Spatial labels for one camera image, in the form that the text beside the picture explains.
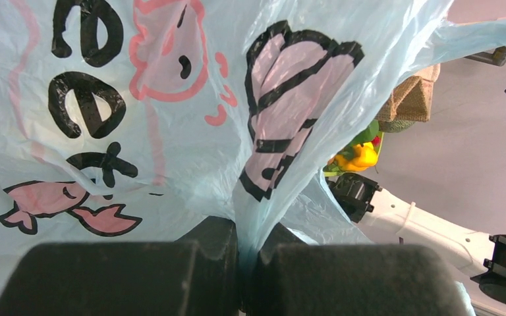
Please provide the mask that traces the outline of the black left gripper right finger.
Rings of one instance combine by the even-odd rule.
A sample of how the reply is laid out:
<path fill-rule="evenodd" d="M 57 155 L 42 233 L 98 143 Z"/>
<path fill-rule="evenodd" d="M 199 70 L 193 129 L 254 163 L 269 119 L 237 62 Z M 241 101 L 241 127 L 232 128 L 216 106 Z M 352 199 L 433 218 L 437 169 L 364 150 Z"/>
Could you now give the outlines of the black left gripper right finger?
<path fill-rule="evenodd" d="M 243 294 L 247 315 L 468 315 L 445 263 L 423 246 L 303 242 L 276 225 Z"/>

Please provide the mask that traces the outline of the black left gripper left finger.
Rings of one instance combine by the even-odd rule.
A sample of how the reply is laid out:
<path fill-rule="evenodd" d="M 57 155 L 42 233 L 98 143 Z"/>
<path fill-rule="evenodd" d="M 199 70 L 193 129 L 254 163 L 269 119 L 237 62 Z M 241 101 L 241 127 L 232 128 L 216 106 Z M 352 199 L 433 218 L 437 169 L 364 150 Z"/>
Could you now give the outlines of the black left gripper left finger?
<path fill-rule="evenodd" d="M 0 315 L 237 315 L 237 234 L 208 217 L 174 242 L 32 248 L 0 295 Z"/>

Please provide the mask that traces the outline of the light blue plastic grocery bag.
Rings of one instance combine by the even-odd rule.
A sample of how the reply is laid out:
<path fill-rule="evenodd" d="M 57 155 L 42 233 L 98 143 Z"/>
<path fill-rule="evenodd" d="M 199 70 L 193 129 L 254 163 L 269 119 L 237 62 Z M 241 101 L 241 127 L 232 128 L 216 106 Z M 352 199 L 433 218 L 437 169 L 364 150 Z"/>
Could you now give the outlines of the light blue plastic grocery bag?
<path fill-rule="evenodd" d="M 323 166 L 416 71 L 506 45 L 450 1 L 0 1 L 0 295 L 45 243 L 168 242 L 209 216 L 366 244 Z"/>

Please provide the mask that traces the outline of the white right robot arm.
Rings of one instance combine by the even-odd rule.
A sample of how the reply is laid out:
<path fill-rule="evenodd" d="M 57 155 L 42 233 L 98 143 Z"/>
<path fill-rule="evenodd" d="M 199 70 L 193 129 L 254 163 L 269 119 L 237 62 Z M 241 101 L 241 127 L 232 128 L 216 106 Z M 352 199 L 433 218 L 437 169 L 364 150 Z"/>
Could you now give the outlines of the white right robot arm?
<path fill-rule="evenodd" d="M 485 295 L 506 305 L 506 234 L 449 222 L 357 173 L 347 172 L 327 184 L 352 222 L 420 242 L 477 283 Z"/>

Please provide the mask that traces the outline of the brown paper bag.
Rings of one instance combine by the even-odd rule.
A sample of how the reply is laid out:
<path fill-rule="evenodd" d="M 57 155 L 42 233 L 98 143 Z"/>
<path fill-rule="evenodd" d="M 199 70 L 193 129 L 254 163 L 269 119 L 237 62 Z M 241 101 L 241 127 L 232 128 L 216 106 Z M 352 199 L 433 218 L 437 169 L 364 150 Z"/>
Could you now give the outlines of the brown paper bag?
<path fill-rule="evenodd" d="M 434 84 L 440 73 L 440 64 L 419 70 L 401 82 L 376 115 L 376 120 L 393 122 L 407 120 L 427 122 L 431 117 Z"/>

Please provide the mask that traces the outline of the green vegetable basket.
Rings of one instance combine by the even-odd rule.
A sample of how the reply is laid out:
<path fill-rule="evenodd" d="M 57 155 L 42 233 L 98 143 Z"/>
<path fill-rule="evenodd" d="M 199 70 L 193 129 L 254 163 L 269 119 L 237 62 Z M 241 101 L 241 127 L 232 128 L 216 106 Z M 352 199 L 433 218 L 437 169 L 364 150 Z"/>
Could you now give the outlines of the green vegetable basket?
<path fill-rule="evenodd" d="M 379 132 L 378 135 L 371 141 L 374 145 L 374 149 L 378 154 L 378 160 L 383 146 L 384 133 Z M 328 161 L 327 165 L 323 168 L 323 174 L 325 177 L 340 176 L 347 172 L 340 171 L 335 165 L 332 165 L 332 159 Z"/>

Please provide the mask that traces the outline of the yellow bell pepper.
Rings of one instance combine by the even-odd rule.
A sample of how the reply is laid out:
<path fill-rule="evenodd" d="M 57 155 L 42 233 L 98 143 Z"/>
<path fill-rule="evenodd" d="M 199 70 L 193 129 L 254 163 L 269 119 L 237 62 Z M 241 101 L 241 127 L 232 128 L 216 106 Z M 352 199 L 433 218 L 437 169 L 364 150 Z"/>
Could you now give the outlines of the yellow bell pepper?
<path fill-rule="evenodd" d="M 337 153 L 331 164 L 343 172 L 365 171 L 376 165 L 378 154 L 371 142 L 346 147 Z"/>

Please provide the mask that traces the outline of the green bell pepper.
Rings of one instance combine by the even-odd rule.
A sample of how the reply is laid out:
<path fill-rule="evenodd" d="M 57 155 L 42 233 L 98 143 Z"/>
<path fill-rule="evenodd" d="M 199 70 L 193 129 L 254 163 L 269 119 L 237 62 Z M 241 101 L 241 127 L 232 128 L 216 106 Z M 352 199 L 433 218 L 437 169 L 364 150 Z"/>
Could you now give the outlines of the green bell pepper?
<path fill-rule="evenodd" d="M 350 142 L 351 146 L 371 142 L 379 133 L 379 123 L 373 120 L 363 131 L 356 135 Z"/>

